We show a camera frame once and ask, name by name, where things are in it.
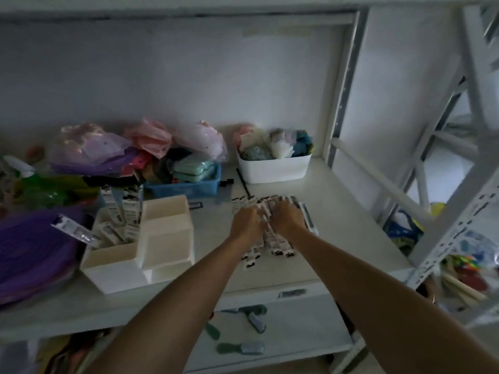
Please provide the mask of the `purple bag of hair accessories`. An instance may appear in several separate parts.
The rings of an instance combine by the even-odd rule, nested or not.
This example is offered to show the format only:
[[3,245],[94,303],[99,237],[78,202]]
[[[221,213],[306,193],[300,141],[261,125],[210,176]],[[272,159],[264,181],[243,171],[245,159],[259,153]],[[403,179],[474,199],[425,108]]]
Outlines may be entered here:
[[46,151],[54,171],[81,176],[119,175],[138,153],[128,139],[91,123],[63,126]]

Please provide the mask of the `pile of coloured cloth items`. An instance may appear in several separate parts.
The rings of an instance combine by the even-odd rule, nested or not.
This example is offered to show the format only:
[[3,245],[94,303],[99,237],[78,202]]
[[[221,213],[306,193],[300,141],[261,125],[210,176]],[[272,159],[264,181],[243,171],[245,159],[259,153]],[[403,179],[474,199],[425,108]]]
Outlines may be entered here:
[[314,151],[306,130],[264,130],[256,125],[241,126],[233,134],[233,143],[239,157],[249,162],[305,157]]

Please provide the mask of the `person's right hand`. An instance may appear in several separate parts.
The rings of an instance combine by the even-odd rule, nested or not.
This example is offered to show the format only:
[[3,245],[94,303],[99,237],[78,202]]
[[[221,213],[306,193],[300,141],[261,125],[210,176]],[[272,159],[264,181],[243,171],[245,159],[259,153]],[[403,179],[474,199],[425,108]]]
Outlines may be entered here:
[[270,226],[288,241],[307,234],[303,212],[287,200],[278,201],[272,208]]

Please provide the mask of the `pile of black-white card packets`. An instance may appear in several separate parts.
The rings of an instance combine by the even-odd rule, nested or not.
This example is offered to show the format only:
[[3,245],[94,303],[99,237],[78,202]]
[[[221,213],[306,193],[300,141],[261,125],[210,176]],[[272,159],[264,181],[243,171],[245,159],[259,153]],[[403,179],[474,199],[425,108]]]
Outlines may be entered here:
[[[314,235],[318,236],[318,230],[310,217],[306,204],[299,201],[294,195],[272,195],[261,198],[257,198],[254,195],[233,197],[231,199],[233,214],[236,214],[242,208],[257,206],[265,211],[265,215],[261,216],[261,219],[268,221],[272,215],[274,205],[282,199],[287,200],[289,203],[293,204],[296,208],[299,208],[302,211],[307,229]],[[249,251],[242,255],[242,267],[245,270],[254,267],[257,261],[263,257],[265,253],[268,253],[273,257],[290,258],[297,256],[297,251],[294,249],[293,245],[281,235],[276,233],[271,226],[268,226],[259,241],[253,245]]]

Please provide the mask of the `clear pink-white plastic bag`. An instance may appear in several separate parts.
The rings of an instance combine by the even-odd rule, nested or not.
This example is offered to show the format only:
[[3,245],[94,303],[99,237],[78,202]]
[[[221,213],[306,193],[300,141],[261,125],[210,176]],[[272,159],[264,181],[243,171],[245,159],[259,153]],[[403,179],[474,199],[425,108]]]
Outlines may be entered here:
[[228,161],[228,148],[223,135],[206,121],[179,126],[173,137],[178,145],[192,152],[219,163]]

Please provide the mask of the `person's left hand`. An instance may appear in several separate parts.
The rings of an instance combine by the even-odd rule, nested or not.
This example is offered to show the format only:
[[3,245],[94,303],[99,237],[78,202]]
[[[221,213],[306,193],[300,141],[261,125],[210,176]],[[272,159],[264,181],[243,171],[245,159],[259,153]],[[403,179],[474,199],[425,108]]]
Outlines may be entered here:
[[229,239],[250,248],[263,237],[263,233],[250,231],[250,206],[243,207],[233,217]]

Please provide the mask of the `white plastic bin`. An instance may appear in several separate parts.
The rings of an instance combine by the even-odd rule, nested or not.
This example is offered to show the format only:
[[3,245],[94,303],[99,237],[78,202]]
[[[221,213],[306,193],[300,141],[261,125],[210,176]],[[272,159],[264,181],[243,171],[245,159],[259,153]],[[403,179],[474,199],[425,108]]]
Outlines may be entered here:
[[246,183],[261,184],[302,179],[312,155],[265,161],[246,161],[238,156],[239,169]]

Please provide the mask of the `person's right forearm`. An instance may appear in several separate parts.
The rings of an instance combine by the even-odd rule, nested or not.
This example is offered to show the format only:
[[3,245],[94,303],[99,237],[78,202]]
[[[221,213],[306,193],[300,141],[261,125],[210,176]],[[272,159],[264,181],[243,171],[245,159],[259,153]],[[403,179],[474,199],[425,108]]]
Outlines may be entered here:
[[499,374],[499,361],[415,290],[303,226],[273,228],[301,252],[386,374]]

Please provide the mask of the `large purple plastic bag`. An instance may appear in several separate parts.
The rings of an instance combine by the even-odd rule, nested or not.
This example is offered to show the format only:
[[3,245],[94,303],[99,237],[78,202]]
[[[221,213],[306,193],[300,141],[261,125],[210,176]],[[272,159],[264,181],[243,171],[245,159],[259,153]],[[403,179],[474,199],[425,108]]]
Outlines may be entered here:
[[0,219],[0,309],[59,284],[77,269],[84,244],[51,225],[59,214],[84,227],[94,220],[78,206]]

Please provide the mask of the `person's left forearm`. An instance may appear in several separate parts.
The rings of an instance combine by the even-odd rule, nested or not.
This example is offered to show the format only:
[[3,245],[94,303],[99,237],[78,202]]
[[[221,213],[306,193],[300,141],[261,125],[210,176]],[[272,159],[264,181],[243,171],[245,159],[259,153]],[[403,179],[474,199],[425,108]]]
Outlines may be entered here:
[[84,374],[182,374],[242,254],[261,234],[231,232],[134,316]]

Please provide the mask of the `white metal shelf rack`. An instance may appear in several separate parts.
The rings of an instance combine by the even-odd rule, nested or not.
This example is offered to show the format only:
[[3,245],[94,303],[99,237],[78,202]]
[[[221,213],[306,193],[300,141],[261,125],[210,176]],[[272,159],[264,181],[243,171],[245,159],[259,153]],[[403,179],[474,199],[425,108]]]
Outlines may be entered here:
[[[302,200],[324,240],[340,245],[347,252],[381,264],[389,274],[406,279],[411,269],[408,261],[388,241],[375,221],[340,183],[322,159],[313,159],[305,178],[288,182],[250,185],[257,196],[289,192]],[[187,374],[222,374],[254,369],[294,359],[310,358],[353,348],[340,312],[331,296],[309,265],[299,256],[273,259],[268,253],[257,261],[256,269],[244,270],[242,264],[229,281],[215,310],[219,316],[222,341],[240,342],[256,339],[257,334],[242,322],[220,310],[265,303],[269,308],[270,328],[263,335],[262,356],[219,355],[215,342],[203,333],[186,366]],[[260,274],[263,285],[245,288],[245,272]],[[0,313],[0,346],[15,343],[37,343],[60,335],[123,326],[166,283],[154,284],[102,295],[89,279],[78,275],[60,290],[50,290],[29,301],[23,301]],[[307,289],[303,296],[279,299],[281,291]]]

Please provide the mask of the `clear blister card packet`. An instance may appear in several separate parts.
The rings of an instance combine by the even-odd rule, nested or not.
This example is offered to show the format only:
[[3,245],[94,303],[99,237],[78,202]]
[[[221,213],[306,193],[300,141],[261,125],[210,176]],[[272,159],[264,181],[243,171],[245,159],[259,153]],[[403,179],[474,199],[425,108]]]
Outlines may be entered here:
[[84,244],[90,245],[93,248],[97,249],[102,245],[102,239],[91,230],[63,214],[58,214],[50,225],[60,232],[63,232]]

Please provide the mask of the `pink plastic bag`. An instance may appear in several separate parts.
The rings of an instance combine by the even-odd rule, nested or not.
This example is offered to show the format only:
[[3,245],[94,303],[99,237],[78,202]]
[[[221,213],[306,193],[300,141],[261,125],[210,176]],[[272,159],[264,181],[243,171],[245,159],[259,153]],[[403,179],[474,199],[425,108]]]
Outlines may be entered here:
[[173,141],[172,133],[165,125],[146,118],[139,124],[125,128],[123,136],[135,148],[146,151],[157,159],[165,157]]

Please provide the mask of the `green spray bottle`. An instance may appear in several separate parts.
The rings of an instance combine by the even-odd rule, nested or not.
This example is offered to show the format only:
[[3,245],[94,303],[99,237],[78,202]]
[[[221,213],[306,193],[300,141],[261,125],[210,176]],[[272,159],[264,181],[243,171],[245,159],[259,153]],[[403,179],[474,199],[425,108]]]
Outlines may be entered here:
[[98,188],[88,186],[82,176],[42,176],[16,157],[3,155],[2,160],[18,174],[14,179],[15,201],[29,210],[70,206],[98,195]]

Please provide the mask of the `blue patterned bag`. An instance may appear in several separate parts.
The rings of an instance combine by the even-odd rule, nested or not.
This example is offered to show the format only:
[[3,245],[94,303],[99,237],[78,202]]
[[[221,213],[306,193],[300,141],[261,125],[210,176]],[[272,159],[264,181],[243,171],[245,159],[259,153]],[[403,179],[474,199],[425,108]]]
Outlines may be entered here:
[[398,249],[408,257],[424,235],[415,221],[402,209],[398,209],[384,228],[385,233]]

